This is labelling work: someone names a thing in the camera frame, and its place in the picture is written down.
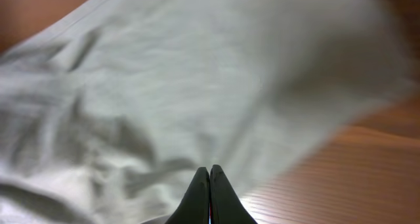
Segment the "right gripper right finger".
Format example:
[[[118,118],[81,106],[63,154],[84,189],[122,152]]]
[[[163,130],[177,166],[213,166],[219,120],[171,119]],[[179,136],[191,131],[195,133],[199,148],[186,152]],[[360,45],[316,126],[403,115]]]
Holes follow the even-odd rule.
[[[257,224],[243,207],[219,165],[213,165],[211,169],[210,194],[212,224]]]

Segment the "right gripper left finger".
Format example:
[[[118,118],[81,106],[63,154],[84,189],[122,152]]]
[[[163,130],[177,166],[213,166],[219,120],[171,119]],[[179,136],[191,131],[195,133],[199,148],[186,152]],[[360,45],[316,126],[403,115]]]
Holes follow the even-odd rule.
[[[165,224],[209,224],[209,173],[205,167],[197,169],[178,208]]]

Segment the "khaki shorts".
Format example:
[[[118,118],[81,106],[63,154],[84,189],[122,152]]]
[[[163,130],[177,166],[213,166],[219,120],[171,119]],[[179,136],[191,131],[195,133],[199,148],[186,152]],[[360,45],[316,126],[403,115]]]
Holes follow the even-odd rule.
[[[1,222],[144,223],[239,194],[413,90],[380,0],[89,0],[1,57]]]

